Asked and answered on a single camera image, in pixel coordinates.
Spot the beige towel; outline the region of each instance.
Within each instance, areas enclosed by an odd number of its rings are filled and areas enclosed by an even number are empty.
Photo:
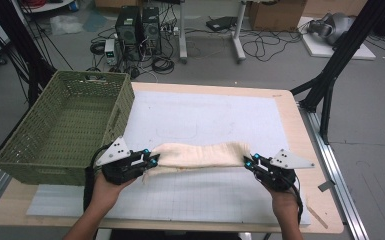
[[[244,156],[249,156],[249,146],[242,142],[227,142],[209,146],[165,143],[152,150],[160,154],[158,166],[148,170],[143,178],[170,172],[205,167],[242,167]]]

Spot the cardboard box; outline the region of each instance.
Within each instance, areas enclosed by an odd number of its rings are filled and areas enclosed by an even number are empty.
[[[307,0],[281,0],[274,5],[253,2],[249,11],[252,30],[295,32]]]
[[[322,18],[326,13],[342,12],[358,16],[367,0],[307,0],[303,16]]]
[[[121,6],[142,6],[142,0],[95,0],[97,8],[121,8]]]

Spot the wicker basket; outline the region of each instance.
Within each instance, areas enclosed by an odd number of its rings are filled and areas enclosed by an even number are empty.
[[[0,152],[0,169],[26,184],[84,185],[93,153],[124,134],[129,75],[58,71]]]

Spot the wooden table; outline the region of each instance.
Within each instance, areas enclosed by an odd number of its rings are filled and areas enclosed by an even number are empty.
[[[290,151],[315,163],[315,169],[297,170],[301,186],[305,189],[307,208],[311,225],[301,227],[303,233],[341,233],[344,229],[338,209],[330,190],[321,192],[317,187],[326,181],[311,140],[298,111],[296,102],[289,91],[211,87],[192,85],[171,85],[133,83],[135,90],[155,92],[220,94],[273,98],[277,104]],[[26,212],[36,193],[36,185],[21,184],[12,179],[0,198],[0,225],[8,226],[72,226],[77,218],[27,216]],[[200,230],[235,232],[280,232],[278,226],[242,223],[201,223],[155,220],[104,219],[101,228]]]

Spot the floor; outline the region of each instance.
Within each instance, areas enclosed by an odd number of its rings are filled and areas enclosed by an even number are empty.
[[[38,15],[37,19],[46,23],[49,17],[72,14],[85,23],[91,13],[93,8],[83,5],[76,13],[59,9]],[[186,24],[205,29],[206,20],[189,20]],[[90,40],[113,25],[114,20],[105,20],[95,31],[51,36],[51,39],[73,69],[83,71],[91,67]],[[244,43],[255,37],[241,39]],[[270,61],[260,62],[247,56],[246,61],[237,64],[232,42],[226,36],[188,34],[187,41],[187,64],[180,63],[175,52],[172,58],[175,69],[171,74],[145,73],[135,81],[290,90],[317,76],[329,60],[310,57],[304,44],[298,42],[288,44]],[[375,42],[383,49],[369,42],[365,44],[377,58],[375,61],[352,60],[339,76],[333,95],[329,140],[369,238],[385,239],[385,43]],[[275,48],[267,46],[266,50],[270,53],[276,51]],[[250,51],[255,51],[255,46],[251,46]],[[50,54],[57,69],[69,69],[55,50],[50,50]],[[0,65],[0,143],[27,109],[15,76],[11,64]],[[305,94],[300,94],[296,100],[303,97]],[[0,227],[0,239],[55,239],[66,231],[67,228]],[[254,233],[253,239],[263,236]],[[280,238],[279,234],[271,237]],[[345,228],[339,235],[305,234],[305,238],[352,239],[352,236]]]

